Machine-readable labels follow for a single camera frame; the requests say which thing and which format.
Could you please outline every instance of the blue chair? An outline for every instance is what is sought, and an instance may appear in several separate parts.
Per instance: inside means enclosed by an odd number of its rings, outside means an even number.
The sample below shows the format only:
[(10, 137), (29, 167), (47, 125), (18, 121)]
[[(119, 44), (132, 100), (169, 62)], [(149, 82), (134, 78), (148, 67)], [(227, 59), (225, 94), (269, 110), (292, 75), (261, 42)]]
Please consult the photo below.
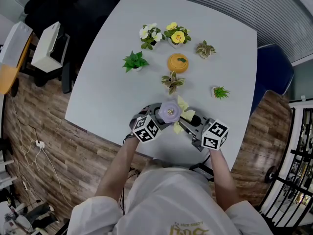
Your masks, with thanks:
[(285, 94), (293, 75), (290, 61), (278, 45), (258, 47), (258, 64), (250, 115), (258, 107), (265, 92), (271, 90), (280, 95)]

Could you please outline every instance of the wooden floor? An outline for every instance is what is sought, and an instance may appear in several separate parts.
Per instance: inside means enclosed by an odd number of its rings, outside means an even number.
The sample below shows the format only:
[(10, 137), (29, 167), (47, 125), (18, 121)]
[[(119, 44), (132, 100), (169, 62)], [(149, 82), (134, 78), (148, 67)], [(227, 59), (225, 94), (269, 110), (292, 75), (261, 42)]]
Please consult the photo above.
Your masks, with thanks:
[[(20, 74), (19, 79), (19, 92), (14, 98), (18, 117), (22, 123), (37, 129), (38, 138), (45, 143), (45, 152), (58, 173), (64, 196), (71, 206), (75, 206), (94, 195), (118, 146), (64, 120), (70, 95), (62, 94), (61, 82), (57, 79), (49, 81), (42, 88), (36, 87), (27, 75)], [(250, 118), (241, 150), (232, 169), (242, 199), (249, 200), (254, 205), (262, 201), (269, 187), (263, 183), (264, 176), (272, 165), (280, 163), (290, 123), (291, 110), (286, 99), (267, 93)], [(23, 125), (21, 132), (23, 146), (27, 151), (31, 140), (37, 139), (36, 134), (30, 126)], [(4, 135), (12, 142), (13, 158), (27, 165), (20, 149), (20, 128), (9, 95), (6, 98)], [(30, 163), (38, 152), (39, 148), (32, 143), (27, 154)], [(144, 157), (136, 155), (132, 167), (140, 170), (145, 161)], [(18, 173), (17, 163), (8, 166), (11, 175), (17, 175), (19, 179), (22, 175), (25, 176), (31, 186), (30, 191), (25, 191), (20, 180), (14, 182), (20, 200), (27, 204), (38, 198), (46, 200), (54, 206), (61, 221), (69, 218), (72, 207), (62, 197), (57, 177), (43, 152), (38, 155), (37, 164), (40, 172), (35, 164), (24, 168), (20, 163), (21, 175)], [(134, 180), (134, 177), (128, 180), (126, 195)], [(55, 223), (47, 231), (55, 234), (61, 226), (62, 222)]]

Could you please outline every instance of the orange container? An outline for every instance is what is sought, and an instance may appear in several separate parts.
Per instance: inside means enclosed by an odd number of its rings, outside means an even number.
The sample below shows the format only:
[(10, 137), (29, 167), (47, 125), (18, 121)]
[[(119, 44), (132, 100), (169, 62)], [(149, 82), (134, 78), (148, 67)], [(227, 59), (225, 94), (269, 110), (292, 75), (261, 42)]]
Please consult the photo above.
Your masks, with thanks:
[[(178, 60), (179, 58), (185, 59), (186, 62)], [(176, 73), (183, 73), (188, 69), (188, 59), (183, 54), (175, 53), (170, 56), (167, 65), (169, 70), (176, 71)]]

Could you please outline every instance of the black and white marker cube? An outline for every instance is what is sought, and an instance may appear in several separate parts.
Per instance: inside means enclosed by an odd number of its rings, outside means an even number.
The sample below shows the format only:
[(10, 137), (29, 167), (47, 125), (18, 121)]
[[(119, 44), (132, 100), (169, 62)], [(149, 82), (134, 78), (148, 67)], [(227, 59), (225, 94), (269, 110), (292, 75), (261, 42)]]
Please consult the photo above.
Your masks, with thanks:
[(152, 118), (147, 115), (137, 118), (133, 133), (142, 143), (146, 143), (161, 135), (161, 130)]
[(203, 147), (219, 150), (225, 143), (229, 128), (218, 119), (202, 134)]

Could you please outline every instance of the orange object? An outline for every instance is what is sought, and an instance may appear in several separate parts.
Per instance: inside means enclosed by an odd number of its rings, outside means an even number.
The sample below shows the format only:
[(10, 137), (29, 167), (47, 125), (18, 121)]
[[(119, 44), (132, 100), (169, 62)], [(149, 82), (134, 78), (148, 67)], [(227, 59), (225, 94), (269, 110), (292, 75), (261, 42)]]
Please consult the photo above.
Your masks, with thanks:
[(0, 68), (0, 93), (1, 94), (7, 94), (10, 91), (15, 81), (15, 78), (18, 76), (20, 68), (22, 67), (22, 64), (26, 57), (31, 39), (32, 37), (30, 36), (23, 49), (23, 52), (21, 54), (17, 67), (11, 67), (11, 66), (2, 64)]
[(188, 59), (183, 54), (175, 53), (170, 56), (167, 65), (169, 70), (176, 71), (176, 73), (183, 73), (188, 69)]

